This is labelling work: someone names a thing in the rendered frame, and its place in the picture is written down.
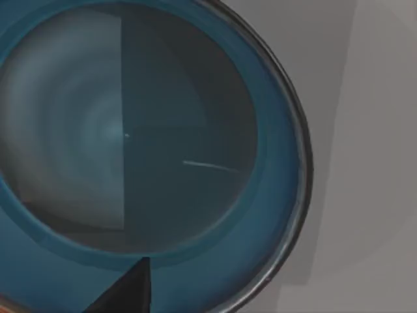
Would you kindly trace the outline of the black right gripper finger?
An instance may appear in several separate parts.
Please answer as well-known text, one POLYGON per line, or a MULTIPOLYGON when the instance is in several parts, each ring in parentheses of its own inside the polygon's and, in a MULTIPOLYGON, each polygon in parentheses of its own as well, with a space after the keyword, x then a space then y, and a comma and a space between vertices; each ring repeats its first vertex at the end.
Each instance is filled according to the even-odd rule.
POLYGON ((151 261, 140 259, 83 313, 151 313, 151 261))

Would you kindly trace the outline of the blue bowl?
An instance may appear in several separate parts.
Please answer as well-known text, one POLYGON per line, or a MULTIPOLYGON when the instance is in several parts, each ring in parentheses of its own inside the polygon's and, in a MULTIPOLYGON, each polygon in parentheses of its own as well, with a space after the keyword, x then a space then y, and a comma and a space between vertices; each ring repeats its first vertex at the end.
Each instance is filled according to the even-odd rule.
POLYGON ((0 307, 83 313, 150 258, 151 313, 235 313, 312 179, 291 80, 222 0, 0 0, 0 307))

